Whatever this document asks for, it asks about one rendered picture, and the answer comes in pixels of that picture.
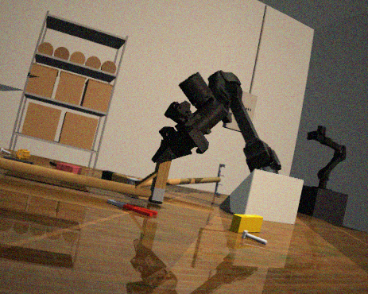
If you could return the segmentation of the red rectangular block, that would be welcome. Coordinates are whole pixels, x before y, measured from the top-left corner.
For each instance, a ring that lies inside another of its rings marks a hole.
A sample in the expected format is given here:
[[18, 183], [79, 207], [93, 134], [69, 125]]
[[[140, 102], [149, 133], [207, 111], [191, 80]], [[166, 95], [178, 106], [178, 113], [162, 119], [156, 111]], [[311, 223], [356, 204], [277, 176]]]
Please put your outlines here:
[[70, 172], [70, 173], [77, 174], [77, 175], [81, 174], [81, 168], [82, 167], [80, 167], [80, 166], [76, 166], [76, 165], [73, 165], [73, 164], [67, 164], [67, 163], [57, 163], [56, 164], [56, 169], [57, 170]]

